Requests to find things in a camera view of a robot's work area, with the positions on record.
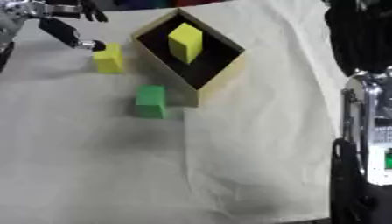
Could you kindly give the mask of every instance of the white cloth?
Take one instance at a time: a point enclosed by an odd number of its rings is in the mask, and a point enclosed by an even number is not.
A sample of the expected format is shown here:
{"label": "white cloth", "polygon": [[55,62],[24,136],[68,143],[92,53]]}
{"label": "white cloth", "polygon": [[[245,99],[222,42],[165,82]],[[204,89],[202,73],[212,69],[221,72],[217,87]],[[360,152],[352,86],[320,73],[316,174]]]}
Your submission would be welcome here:
{"label": "white cloth", "polygon": [[[0,222],[271,223],[328,215],[329,154],[344,78],[313,0],[242,0],[187,10],[247,49],[242,74],[205,107],[132,115],[152,71],[130,34],[170,10],[67,20],[124,45],[126,75],[95,73],[26,24],[0,75]],[[169,91],[169,98],[175,95]]]}

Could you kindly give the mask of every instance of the metal robot arm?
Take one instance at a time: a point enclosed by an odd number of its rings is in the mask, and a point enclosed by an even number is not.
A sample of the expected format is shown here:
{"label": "metal robot arm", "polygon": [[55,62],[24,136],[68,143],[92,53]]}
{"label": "metal robot arm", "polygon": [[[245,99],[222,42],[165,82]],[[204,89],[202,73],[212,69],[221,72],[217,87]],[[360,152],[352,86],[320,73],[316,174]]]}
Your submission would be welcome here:
{"label": "metal robot arm", "polygon": [[10,57],[19,30],[28,19],[38,19],[39,28],[72,48],[103,51],[98,40],[81,40],[71,25],[55,17],[80,18],[108,22],[92,0],[0,0],[0,71]]}
{"label": "metal robot arm", "polygon": [[392,223],[392,1],[329,0],[325,20],[342,90],[333,143],[332,224]]}

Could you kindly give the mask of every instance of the wrinkled fabric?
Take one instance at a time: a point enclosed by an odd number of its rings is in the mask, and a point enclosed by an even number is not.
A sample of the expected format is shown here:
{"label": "wrinkled fabric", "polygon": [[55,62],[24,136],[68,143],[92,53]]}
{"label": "wrinkled fabric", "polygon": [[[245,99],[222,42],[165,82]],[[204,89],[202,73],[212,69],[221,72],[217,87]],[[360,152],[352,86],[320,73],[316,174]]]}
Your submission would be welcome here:
{"label": "wrinkled fabric", "polygon": [[134,114],[155,83],[130,34],[166,10],[65,19],[84,39],[123,45],[125,75],[95,72],[26,24],[0,74],[0,222],[272,223],[328,215],[331,141],[345,80],[322,3],[239,0],[187,8],[246,49],[246,66],[200,108]]}

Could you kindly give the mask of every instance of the yellow cube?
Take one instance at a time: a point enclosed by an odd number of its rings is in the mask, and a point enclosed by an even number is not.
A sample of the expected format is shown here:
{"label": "yellow cube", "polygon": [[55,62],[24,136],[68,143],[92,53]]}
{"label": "yellow cube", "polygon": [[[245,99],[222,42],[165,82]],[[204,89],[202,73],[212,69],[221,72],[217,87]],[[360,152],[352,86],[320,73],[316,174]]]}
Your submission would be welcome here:
{"label": "yellow cube", "polygon": [[117,43],[106,44],[106,50],[94,52],[93,58],[100,74],[121,74],[123,72],[123,51]]}
{"label": "yellow cube", "polygon": [[183,23],[169,35],[169,48],[174,57],[189,65],[203,50],[203,32]]}

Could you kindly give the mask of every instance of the foam block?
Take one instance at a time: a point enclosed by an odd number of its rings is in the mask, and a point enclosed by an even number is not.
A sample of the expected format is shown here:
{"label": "foam block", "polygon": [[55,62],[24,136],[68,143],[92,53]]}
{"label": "foam block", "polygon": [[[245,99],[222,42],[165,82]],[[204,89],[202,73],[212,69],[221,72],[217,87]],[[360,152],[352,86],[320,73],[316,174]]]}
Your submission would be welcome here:
{"label": "foam block", "polygon": [[93,58],[100,74],[121,74],[123,72],[123,51],[117,43],[106,44],[106,50],[94,52]]}
{"label": "foam block", "polygon": [[203,50],[203,32],[183,23],[169,34],[171,55],[191,64]]}
{"label": "foam block", "polygon": [[136,112],[145,118],[165,118],[165,88],[160,86],[142,86],[137,91]]}

